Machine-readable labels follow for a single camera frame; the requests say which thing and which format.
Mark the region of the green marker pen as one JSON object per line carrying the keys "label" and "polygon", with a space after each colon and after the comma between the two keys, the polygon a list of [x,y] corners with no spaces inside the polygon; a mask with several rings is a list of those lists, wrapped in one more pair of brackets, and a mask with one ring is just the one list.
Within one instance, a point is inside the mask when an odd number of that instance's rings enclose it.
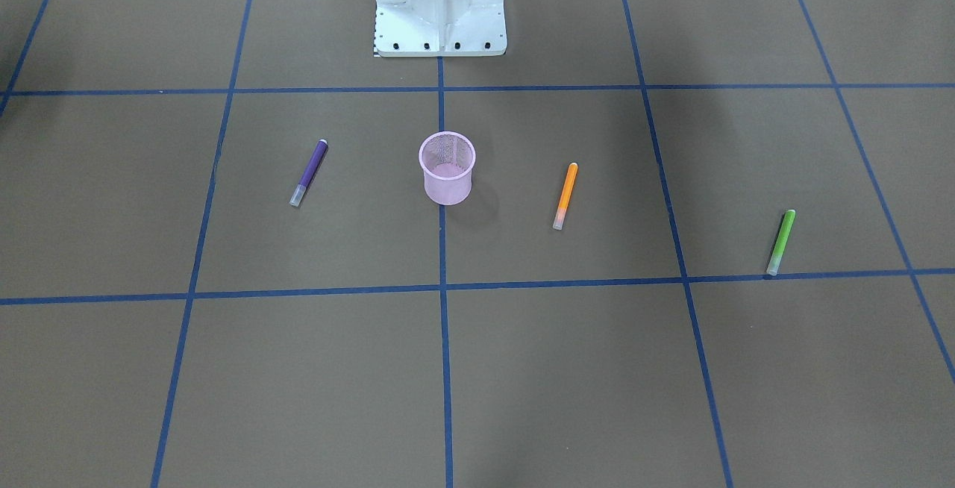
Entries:
{"label": "green marker pen", "polygon": [[785,210],[781,216],[779,227],[777,229],[777,236],[775,237],[773,247],[771,247],[770,256],[768,256],[766,267],[766,274],[768,276],[775,277],[778,274],[792,226],[795,223],[795,217],[797,217],[797,211],[795,209]]}

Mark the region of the orange marker pen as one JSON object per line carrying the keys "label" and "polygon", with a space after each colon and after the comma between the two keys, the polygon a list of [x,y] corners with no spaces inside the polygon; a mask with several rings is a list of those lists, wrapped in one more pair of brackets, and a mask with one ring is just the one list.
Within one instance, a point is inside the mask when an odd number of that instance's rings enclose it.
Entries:
{"label": "orange marker pen", "polygon": [[563,229],[564,222],[566,221],[566,215],[569,212],[571,195],[573,193],[573,189],[575,188],[577,171],[579,171],[579,165],[576,162],[569,163],[569,167],[566,170],[566,175],[564,175],[562,189],[560,189],[558,206],[552,224],[552,228],[554,230],[561,231]]}

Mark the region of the purple marker pen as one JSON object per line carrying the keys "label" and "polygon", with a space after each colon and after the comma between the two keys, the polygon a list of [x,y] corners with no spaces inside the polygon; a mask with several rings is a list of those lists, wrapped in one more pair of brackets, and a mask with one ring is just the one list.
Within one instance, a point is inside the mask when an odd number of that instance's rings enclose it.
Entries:
{"label": "purple marker pen", "polygon": [[296,184],[289,200],[289,204],[294,208],[298,208],[301,205],[301,200],[303,200],[308,188],[310,188],[310,183],[313,182],[314,176],[318,171],[325,154],[327,154],[327,151],[327,140],[320,139],[320,141],[318,141],[316,144],[313,154],[310,156],[310,160],[308,161],[306,168],[304,168],[304,172],[301,174],[300,179]]}

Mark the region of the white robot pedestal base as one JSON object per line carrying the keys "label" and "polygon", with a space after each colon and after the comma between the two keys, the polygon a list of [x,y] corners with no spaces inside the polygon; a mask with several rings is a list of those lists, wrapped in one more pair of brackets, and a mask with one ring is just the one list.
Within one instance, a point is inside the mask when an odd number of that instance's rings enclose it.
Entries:
{"label": "white robot pedestal base", "polygon": [[506,53],[504,0],[375,0],[378,57],[494,57]]}

